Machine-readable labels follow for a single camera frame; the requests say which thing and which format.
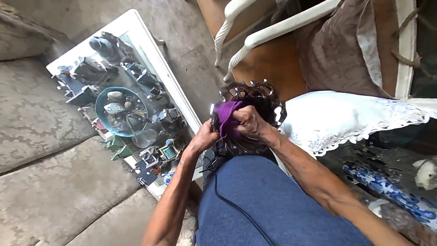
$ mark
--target wrist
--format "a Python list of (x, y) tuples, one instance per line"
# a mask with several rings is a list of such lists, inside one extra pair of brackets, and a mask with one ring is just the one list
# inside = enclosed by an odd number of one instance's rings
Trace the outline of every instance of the wrist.
[(196, 146), (196, 144), (193, 141), (191, 141), (184, 150), (184, 154), (186, 155), (199, 156), (201, 153), (202, 153), (201, 148)]
[(273, 147), (280, 139), (281, 133), (273, 126), (268, 126), (261, 132), (260, 139), (269, 147)]

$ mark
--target purple rag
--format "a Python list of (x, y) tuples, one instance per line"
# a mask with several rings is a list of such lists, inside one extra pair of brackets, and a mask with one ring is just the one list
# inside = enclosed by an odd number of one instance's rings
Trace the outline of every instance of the purple rag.
[(218, 121), (220, 123), (220, 136), (225, 138), (239, 138), (240, 133), (236, 129), (236, 127), (239, 125), (238, 120), (234, 119), (232, 117), (232, 113), (235, 110), (240, 109), (240, 106), (243, 102), (242, 101), (231, 101), (231, 102), (224, 102), (220, 106), (217, 106), (214, 108), (214, 112), (218, 116)]

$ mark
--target white frame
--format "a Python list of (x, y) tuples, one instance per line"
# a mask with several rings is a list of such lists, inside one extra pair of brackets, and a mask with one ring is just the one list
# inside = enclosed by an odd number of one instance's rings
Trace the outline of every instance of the white frame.
[[(134, 31), (129, 33), (129, 38), (131, 39), (134, 48), (141, 48), (144, 51), (147, 59), (153, 66), (158, 77), (164, 83), (167, 92), (170, 94), (173, 101), (178, 106), (187, 124), (189, 125), (193, 133), (196, 134), (199, 131), (202, 123), (200, 122), (196, 112), (194, 111), (193, 107), (185, 96), (184, 91), (180, 87), (177, 79), (175, 78), (173, 72), (171, 71), (161, 51), (158, 48), (158, 45), (163, 45), (164, 41), (155, 39), (152, 36), (150, 31), (144, 24), (143, 20), (141, 19), (138, 11), (135, 9), (128, 10), (126, 13), (115, 19), (113, 22), (109, 23), (99, 31), (95, 32), (93, 35), (85, 39), (76, 47), (72, 48), (61, 57), (54, 60), (52, 63), (47, 65), (46, 68), (52, 75), (58, 75), (60, 74), (58, 66), (74, 65), (74, 61), (78, 60), (79, 56), (92, 56), (96, 53), (96, 51), (93, 50), (89, 45), (89, 39), (91, 37), (100, 36), (101, 32), (109, 32), (117, 37), (120, 37), (128, 31)], [(133, 156), (125, 158), (125, 161), (132, 168), (135, 168), (136, 161)], [(203, 167), (196, 168), (192, 180), (196, 180), (202, 177), (202, 173), (200, 173), (202, 169)], [(153, 182), (150, 186), (146, 187), (155, 198), (159, 199), (166, 186), (167, 185), (165, 184), (157, 186)]]
[[(399, 27), (416, 7), (415, 0), (396, 0)], [(408, 60), (413, 60), (416, 54), (417, 23), (414, 17), (399, 35), (399, 54)], [(410, 90), (413, 83), (414, 69), (399, 63), (395, 97), (401, 101), (414, 103), (437, 112), (437, 99), (411, 98)]]

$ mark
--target brown cloth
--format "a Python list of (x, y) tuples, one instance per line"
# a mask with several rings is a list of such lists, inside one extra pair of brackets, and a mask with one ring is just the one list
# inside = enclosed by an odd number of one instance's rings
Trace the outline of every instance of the brown cloth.
[(370, 0), (344, 0), (333, 15), (296, 30), (295, 36), (308, 92), (333, 90), (391, 98), (382, 89)]

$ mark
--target black cord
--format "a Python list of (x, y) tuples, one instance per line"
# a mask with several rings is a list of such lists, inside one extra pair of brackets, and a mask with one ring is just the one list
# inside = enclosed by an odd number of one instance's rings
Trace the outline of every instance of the black cord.
[(261, 236), (263, 236), (264, 237), (264, 239), (267, 241), (267, 243), (270, 245), (270, 246), (274, 246), (274, 243), (273, 243), (273, 241), (269, 238), (269, 236), (267, 236), (267, 234), (262, 230), (262, 228), (252, 219), (252, 217), (248, 214), (248, 213), (246, 213), (242, 208), (240, 208), (240, 207), (238, 207), (238, 205), (236, 205), (235, 203), (233, 203), (233, 202), (231, 202), (231, 201), (229, 201), (228, 199), (226, 199), (226, 198), (224, 198), (224, 197), (222, 197), (218, 192), (217, 192), (217, 174), (216, 174), (216, 172), (217, 172), (217, 170), (216, 170), (216, 168), (213, 166), (213, 167), (210, 167), (210, 168), (208, 168), (210, 165), (213, 165), (214, 164), (214, 162), (217, 160), (217, 159), (214, 159), (214, 161), (212, 161), (211, 162), (211, 159), (210, 158), (208, 158), (208, 157), (205, 157), (205, 158), (207, 158), (208, 160), (209, 160), (209, 163), (208, 163), (208, 165), (206, 166), (206, 168), (205, 168), (205, 170), (203, 170), (203, 171), (201, 171), (201, 172), (205, 172), (205, 171), (212, 171), (212, 173), (214, 174), (214, 177), (215, 177), (215, 184), (214, 184), (214, 191), (215, 191), (215, 194), (216, 194), (216, 196), (219, 198), (219, 199), (221, 199), (222, 201), (224, 201), (224, 202), (226, 202), (227, 204), (229, 204), (229, 205), (231, 205), (232, 207), (234, 207), (236, 210), (238, 210), (238, 211), (240, 211), (240, 213), (242, 213), (254, 226), (255, 226), (255, 228), (260, 232), (260, 234), (261, 234)]

